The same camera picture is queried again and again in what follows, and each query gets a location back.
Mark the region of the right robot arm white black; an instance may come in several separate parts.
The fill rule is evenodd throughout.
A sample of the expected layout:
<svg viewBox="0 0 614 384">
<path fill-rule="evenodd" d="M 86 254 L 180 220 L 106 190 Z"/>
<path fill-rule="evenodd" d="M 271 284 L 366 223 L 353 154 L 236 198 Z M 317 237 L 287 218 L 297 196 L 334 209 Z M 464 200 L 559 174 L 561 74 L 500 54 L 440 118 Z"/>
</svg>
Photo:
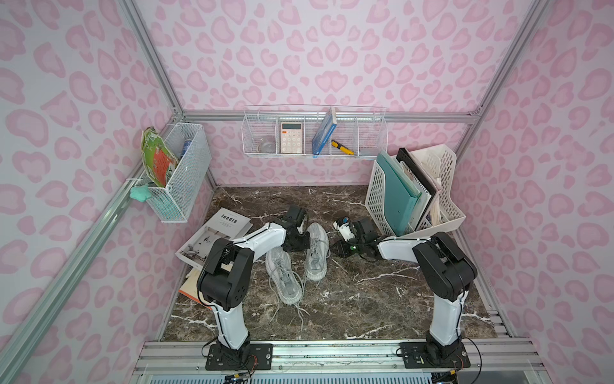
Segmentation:
<svg viewBox="0 0 614 384">
<path fill-rule="evenodd" d="M 477 269 L 452 237 L 445 232 L 418 238 L 379 235 L 369 218 L 338 219 L 334 229 L 341 237 L 332 247 L 337 256 L 417 264 L 434 297 L 430 342 L 448 347 L 461 339 L 460 319 Z"/>
</svg>

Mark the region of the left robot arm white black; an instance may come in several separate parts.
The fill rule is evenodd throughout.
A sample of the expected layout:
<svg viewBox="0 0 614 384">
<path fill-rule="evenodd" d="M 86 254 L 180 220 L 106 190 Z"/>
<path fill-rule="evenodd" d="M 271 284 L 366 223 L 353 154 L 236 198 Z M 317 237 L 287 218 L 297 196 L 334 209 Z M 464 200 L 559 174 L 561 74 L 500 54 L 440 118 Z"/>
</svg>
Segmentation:
<svg viewBox="0 0 614 384">
<path fill-rule="evenodd" d="M 243 238 L 214 242 L 196 283 L 197 298 L 214 313 L 217 345 L 239 352 L 249 346 L 242 303 L 249 291 L 254 262 L 265 259 L 281 301 L 294 305 L 302 298 L 302 284 L 292 269 L 290 254 L 310 247 L 306 210 L 291 206 L 273 222 Z"/>
</svg>

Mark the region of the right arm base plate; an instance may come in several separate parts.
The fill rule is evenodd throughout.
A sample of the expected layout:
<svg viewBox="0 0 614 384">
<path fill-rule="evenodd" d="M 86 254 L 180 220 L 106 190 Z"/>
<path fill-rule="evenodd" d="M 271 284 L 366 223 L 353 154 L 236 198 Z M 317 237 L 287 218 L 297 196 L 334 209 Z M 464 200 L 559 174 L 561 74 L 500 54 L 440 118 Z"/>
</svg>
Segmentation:
<svg viewBox="0 0 614 384">
<path fill-rule="evenodd" d="M 403 359 L 406 369 L 460 369 L 470 368 L 472 363 L 462 341 L 441 346 L 436 341 L 402 342 L 396 355 Z"/>
</svg>

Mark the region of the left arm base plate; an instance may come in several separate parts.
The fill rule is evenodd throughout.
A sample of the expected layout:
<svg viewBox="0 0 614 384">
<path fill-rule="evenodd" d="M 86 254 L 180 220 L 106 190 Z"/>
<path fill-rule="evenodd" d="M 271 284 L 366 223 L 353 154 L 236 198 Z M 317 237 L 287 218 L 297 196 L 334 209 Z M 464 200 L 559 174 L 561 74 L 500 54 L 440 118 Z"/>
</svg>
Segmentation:
<svg viewBox="0 0 614 384">
<path fill-rule="evenodd" d="M 219 341 L 205 354 L 207 371 L 269 371 L 273 344 L 250 343 L 232 350 Z"/>
</svg>

